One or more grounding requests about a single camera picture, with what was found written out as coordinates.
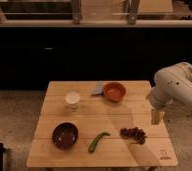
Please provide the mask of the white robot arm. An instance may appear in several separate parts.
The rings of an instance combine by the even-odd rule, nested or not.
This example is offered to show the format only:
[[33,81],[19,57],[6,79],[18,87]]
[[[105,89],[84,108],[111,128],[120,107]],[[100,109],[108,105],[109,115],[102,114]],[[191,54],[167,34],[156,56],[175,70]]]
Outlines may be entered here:
[[154,75],[155,86],[147,98],[152,106],[151,124],[158,125],[164,116],[164,108],[174,99],[192,110],[192,64],[180,62],[162,68]]

